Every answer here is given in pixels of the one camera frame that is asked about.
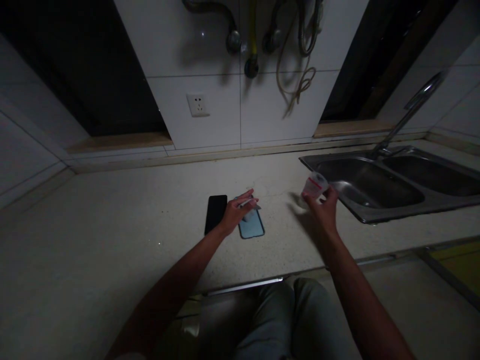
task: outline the hand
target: hand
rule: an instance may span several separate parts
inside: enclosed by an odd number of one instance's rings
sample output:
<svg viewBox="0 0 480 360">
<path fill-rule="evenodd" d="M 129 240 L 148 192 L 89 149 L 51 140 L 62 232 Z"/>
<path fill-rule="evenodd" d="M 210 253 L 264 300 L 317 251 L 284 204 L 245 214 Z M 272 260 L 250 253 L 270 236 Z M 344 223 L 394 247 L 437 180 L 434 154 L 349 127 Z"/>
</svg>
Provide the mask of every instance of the hand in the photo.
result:
<svg viewBox="0 0 480 360">
<path fill-rule="evenodd" d="M 224 231 L 225 236 L 230 235 L 240 223 L 240 220 L 242 220 L 242 218 L 252 210 L 255 205 L 257 205 L 259 200 L 253 198 L 249 203 L 245 204 L 242 208 L 239 208 L 239 205 L 247 201 L 253 192 L 254 190 L 250 189 L 236 199 L 230 200 L 226 205 L 225 214 L 223 214 L 223 218 L 221 219 L 220 224 L 218 224 L 218 226 Z"/>
<path fill-rule="evenodd" d="M 302 193 L 301 195 L 308 204 L 311 213 L 321 229 L 325 231 L 327 235 L 338 235 L 337 200 L 339 199 L 339 194 L 332 186 L 330 186 L 323 194 L 325 195 L 326 200 L 320 199 L 320 204 L 316 199 L 306 193 Z"/>
</svg>

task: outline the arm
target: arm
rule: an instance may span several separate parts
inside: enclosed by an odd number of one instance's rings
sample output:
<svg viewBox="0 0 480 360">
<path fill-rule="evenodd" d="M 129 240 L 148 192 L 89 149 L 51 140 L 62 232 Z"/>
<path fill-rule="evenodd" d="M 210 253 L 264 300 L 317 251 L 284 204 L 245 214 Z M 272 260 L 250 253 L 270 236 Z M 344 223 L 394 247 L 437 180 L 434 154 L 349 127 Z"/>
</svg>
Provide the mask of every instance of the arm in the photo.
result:
<svg viewBox="0 0 480 360">
<path fill-rule="evenodd" d="M 240 220 L 255 207 L 258 199 L 252 199 L 243 208 L 238 208 L 253 192 L 251 189 L 230 201 L 220 224 L 150 289 L 133 310 L 106 359 L 115 359 L 127 353 L 140 353 L 147 359 L 151 358 L 157 340 L 191 295 L 215 251 Z"/>
<path fill-rule="evenodd" d="M 318 223 L 317 246 L 329 267 L 355 343 L 364 359 L 414 359 L 405 339 L 380 303 L 339 236 L 338 194 L 332 187 L 321 204 L 303 196 Z"/>
</svg>

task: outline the person's left hand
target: person's left hand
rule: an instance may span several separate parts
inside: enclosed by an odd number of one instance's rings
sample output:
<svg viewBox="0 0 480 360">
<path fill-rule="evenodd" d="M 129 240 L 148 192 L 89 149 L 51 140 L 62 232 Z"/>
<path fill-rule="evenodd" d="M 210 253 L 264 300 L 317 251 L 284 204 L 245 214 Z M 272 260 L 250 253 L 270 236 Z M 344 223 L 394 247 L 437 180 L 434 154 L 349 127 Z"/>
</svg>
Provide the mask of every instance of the person's left hand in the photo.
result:
<svg viewBox="0 0 480 360">
<path fill-rule="evenodd" d="M 218 226 L 224 231 L 225 236 L 230 235 L 235 230 L 235 227 L 240 223 L 240 220 L 242 220 L 242 218 L 247 215 L 247 213 L 252 210 L 255 205 L 257 205 L 259 200 L 257 198 L 253 198 L 249 203 L 245 204 L 242 208 L 239 208 L 239 205 L 247 201 L 253 192 L 254 190 L 250 189 L 236 199 L 230 200 L 226 205 L 225 214 L 223 214 L 223 218 L 218 224 Z"/>
</svg>

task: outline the wooden ledge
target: wooden ledge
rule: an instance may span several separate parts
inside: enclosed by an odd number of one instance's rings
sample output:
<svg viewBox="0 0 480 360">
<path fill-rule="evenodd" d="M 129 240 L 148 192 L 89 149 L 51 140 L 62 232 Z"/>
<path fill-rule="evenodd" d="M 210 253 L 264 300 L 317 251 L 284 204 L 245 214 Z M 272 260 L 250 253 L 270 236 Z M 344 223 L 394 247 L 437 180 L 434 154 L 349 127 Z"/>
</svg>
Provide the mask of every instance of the wooden ledge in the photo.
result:
<svg viewBox="0 0 480 360">
<path fill-rule="evenodd" d="M 125 135 L 90 137 L 69 147 L 66 151 L 69 154 L 78 154 L 164 145 L 173 145 L 173 141 L 167 131 L 141 132 Z"/>
<path fill-rule="evenodd" d="M 342 121 L 319 124 L 313 134 L 314 139 L 337 136 L 382 133 L 390 131 L 394 125 L 379 120 Z"/>
</svg>

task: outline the finger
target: finger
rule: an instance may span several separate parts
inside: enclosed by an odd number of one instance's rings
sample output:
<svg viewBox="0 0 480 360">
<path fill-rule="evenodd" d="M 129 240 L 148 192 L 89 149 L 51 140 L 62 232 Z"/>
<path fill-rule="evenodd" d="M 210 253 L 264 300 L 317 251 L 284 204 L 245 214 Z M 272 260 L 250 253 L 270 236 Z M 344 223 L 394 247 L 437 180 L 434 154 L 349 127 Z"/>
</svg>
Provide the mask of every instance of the finger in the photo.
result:
<svg viewBox="0 0 480 360">
<path fill-rule="evenodd" d="M 250 189 L 250 190 L 248 190 L 247 192 L 244 192 L 242 195 L 237 196 L 236 198 L 237 198 L 237 199 L 245 199 L 245 200 L 246 200 L 246 199 L 248 199 L 249 196 L 252 195 L 253 193 L 254 193 L 254 190 L 253 190 L 253 189 Z"/>
<path fill-rule="evenodd" d="M 335 188 L 333 186 L 330 185 L 330 187 L 328 188 L 327 191 L 325 191 L 323 193 L 323 195 L 325 195 L 325 198 L 326 198 L 326 203 L 334 203 L 337 201 L 337 199 L 339 198 L 339 193 L 337 192 L 337 190 L 335 190 Z"/>
<path fill-rule="evenodd" d="M 255 206 L 257 205 L 257 201 L 258 199 L 252 199 L 241 208 L 242 217 L 247 215 L 250 211 L 252 211 L 255 208 Z"/>
<path fill-rule="evenodd" d="M 232 204 L 232 206 L 234 208 L 237 208 L 240 204 L 243 204 L 244 202 L 246 202 L 249 198 L 248 197 L 244 197 L 244 198 L 237 198 L 237 199 L 234 199 L 232 201 L 230 201 L 230 203 Z"/>
<path fill-rule="evenodd" d="M 308 195 L 307 193 L 302 192 L 301 196 L 303 197 L 303 200 L 305 200 L 305 202 L 307 203 L 310 209 L 318 205 L 317 200 L 311 197 L 310 195 Z"/>
</svg>

